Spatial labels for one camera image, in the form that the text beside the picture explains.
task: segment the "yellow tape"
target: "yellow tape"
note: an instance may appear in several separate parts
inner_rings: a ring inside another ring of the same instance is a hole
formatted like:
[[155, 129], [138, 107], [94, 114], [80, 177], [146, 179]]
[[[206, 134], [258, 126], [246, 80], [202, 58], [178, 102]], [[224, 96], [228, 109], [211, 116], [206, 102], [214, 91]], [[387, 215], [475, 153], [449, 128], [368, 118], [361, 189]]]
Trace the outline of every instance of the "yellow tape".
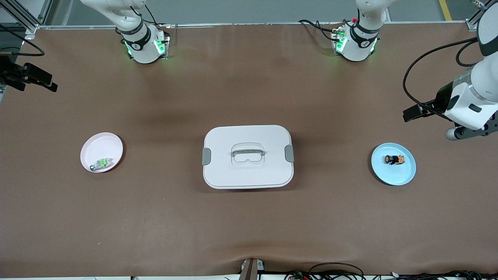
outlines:
[[443, 10], [443, 15], [445, 20], [452, 20], [450, 15], [450, 10], [446, 4], [446, 0], [439, 0], [439, 5], [441, 5], [441, 10]]

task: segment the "brown table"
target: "brown table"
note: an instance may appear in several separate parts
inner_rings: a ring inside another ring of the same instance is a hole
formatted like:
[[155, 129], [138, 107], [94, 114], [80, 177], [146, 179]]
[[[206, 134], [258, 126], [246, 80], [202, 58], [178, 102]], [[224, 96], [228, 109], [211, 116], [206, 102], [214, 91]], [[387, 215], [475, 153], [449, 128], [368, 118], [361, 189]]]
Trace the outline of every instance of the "brown table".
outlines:
[[[389, 24], [368, 60], [332, 53], [299, 25], [172, 31], [168, 60], [127, 58], [113, 30], [40, 30], [57, 93], [9, 89], [0, 105], [0, 276], [230, 274], [248, 257], [267, 270], [341, 261], [368, 274], [496, 272], [496, 135], [451, 142], [452, 123], [404, 123], [401, 80], [423, 52], [475, 36], [464, 24]], [[480, 59], [476, 46], [465, 61]], [[421, 101], [464, 71], [457, 48], [420, 62]], [[295, 148], [280, 189], [218, 191], [202, 176], [206, 133], [278, 124]], [[120, 166], [92, 174], [83, 143], [125, 142]], [[369, 167], [379, 144], [411, 150], [403, 187]]]

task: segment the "white lid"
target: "white lid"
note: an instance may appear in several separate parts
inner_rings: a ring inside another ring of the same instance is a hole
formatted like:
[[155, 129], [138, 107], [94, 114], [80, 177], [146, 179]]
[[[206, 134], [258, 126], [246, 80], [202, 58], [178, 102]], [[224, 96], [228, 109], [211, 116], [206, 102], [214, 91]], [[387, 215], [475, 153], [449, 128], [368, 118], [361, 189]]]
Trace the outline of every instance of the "white lid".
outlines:
[[282, 187], [294, 175], [289, 132], [276, 125], [219, 127], [204, 139], [204, 180], [218, 189]]

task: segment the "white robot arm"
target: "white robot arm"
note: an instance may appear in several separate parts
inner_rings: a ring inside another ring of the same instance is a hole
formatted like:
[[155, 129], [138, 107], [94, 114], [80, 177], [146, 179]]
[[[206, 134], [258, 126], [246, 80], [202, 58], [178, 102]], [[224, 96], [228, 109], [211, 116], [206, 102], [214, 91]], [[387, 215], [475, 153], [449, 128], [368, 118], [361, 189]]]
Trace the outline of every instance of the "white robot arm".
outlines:
[[397, 0], [356, 0], [358, 18], [341, 26], [333, 38], [334, 50], [351, 61], [365, 60], [374, 50], [378, 32], [387, 20], [387, 8]]
[[446, 131], [449, 140], [498, 131], [498, 3], [481, 17], [477, 41], [484, 59], [442, 87], [424, 107], [417, 104], [403, 111], [405, 122], [431, 116], [435, 111], [455, 123], [454, 128]]
[[152, 24], [145, 24], [133, 9], [145, 0], [81, 0], [112, 21], [124, 38], [130, 56], [139, 63], [151, 63], [166, 55], [169, 36]]

